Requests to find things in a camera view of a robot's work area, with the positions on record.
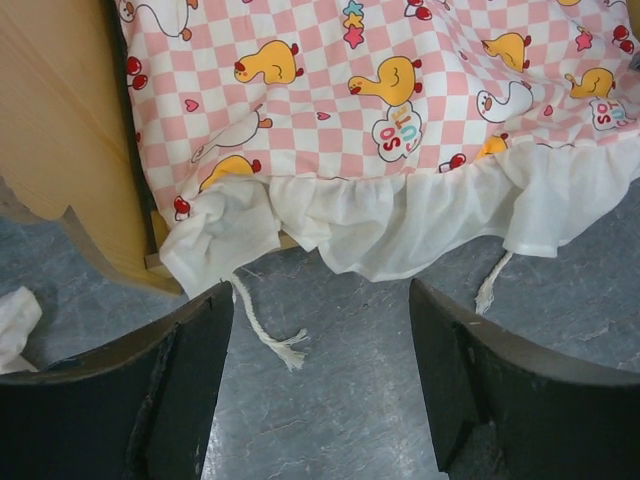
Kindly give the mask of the pink frilled pillow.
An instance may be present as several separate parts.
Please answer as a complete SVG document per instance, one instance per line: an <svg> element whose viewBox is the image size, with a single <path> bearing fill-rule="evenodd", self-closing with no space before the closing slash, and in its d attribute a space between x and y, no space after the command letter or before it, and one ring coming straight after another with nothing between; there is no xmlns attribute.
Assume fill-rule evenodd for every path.
<svg viewBox="0 0 640 480"><path fill-rule="evenodd" d="M42 309L35 295L24 286L1 297L1 375L38 371L22 352L41 316Z"/></svg>

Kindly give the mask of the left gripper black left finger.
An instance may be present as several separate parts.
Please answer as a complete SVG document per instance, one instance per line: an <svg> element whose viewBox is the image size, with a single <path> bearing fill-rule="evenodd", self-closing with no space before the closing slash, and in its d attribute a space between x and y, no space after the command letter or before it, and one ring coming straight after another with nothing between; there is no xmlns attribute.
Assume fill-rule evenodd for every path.
<svg viewBox="0 0 640 480"><path fill-rule="evenodd" d="M41 372L1 379L5 479L198 479L234 315L221 283Z"/></svg>

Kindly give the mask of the pink checkered duck mattress cover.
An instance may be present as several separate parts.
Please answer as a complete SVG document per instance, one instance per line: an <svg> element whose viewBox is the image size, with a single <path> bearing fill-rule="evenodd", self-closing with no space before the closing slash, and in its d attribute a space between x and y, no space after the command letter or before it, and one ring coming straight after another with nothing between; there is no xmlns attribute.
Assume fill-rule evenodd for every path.
<svg viewBox="0 0 640 480"><path fill-rule="evenodd" d="M635 1L118 1L138 151L189 296L283 237L412 276L554 257L639 176Z"/></svg>

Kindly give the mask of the wooden pet bed frame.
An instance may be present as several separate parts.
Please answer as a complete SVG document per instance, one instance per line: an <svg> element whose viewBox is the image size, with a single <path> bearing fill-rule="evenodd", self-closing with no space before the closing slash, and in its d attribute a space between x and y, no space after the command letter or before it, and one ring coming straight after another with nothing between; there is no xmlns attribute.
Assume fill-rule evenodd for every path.
<svg viewBox="0 0 640 480"><path fill-rule="evenodd" d="M202 9L182 1L5 1L1 5L1 213L62 225L110 280L177 294L158 250L167 227L138 156L130 94L148 70L125 32L145 25L185 43Z"/></svg>

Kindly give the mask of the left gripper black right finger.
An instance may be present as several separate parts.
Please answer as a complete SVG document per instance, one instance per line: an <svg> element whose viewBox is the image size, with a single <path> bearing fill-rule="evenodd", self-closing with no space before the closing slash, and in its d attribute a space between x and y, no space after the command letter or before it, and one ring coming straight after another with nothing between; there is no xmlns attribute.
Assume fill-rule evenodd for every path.
<svg viewBox="0 0 640 480"><path fill-rule="evenodd" d="M438 468L473 432L510 479L636 479L639 376L537 345L412 280L414 350Z"/></svg>

